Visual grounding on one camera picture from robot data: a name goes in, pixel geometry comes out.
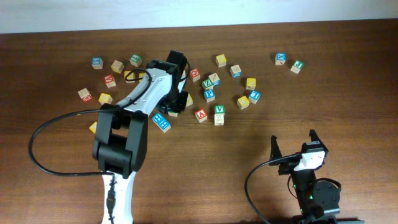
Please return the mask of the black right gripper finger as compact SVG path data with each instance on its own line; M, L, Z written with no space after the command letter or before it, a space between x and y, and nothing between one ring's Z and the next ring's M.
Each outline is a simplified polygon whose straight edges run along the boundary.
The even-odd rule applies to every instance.
M309 142L309 146L313 146L313 147L324 147L325 145L323 144L323 142L320 140L320 138L318 137L318 134L316 133L316 131L314 129L311 129L309 131L309 136L310 136L310 142Z
M269 165L270 166L278 166L280 164L280 161L275 161L277 159L282 158L282 153L279 149L278 143L277 143L277 137L275 135L271 136L271 153L270 153L270 161L271 162Z

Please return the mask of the yellow S wooden block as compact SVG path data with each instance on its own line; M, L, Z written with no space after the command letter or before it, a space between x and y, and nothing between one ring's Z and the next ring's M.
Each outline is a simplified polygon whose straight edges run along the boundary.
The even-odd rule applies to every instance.
M100 96L99 96L98 101L100 102L101 105L103 105L105 103L111 104L112 101L113 101L113 98L109 94L101 93Z

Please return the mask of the green R wooden block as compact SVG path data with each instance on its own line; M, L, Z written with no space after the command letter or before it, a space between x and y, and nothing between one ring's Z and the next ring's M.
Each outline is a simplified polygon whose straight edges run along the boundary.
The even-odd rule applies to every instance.
M178 113L177 113L177 112L174 112L174 111L169 111L169 112L168 112L168 115L169 115L169 116L173 116L173 117L177 117L177 116L178 116Z

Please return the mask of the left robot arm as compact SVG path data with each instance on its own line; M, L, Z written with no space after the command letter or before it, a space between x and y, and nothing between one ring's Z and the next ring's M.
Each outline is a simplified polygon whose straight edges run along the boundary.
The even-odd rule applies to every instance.
M171 51L165 61L153 60L143 69L142 81L115 105L105 103L98 114L93 158L103 171L103 223L132 223L132 190L147 152L149 115L167 129L168 112L184 111L188 93L183 71L189 66L183 53Z

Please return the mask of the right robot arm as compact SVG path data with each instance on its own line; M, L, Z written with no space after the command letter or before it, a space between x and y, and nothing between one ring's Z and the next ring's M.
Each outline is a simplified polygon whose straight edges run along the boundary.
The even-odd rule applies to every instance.
M302 144L301 151L283 156L277 137L271 137L270 160L278 166L279 175L288 175L293 183L301 214L294 223L364 223L357 218L339 220L341 184L329 178L316 178L315 171L324 165L328 149L315 130L309 131L310 141Z

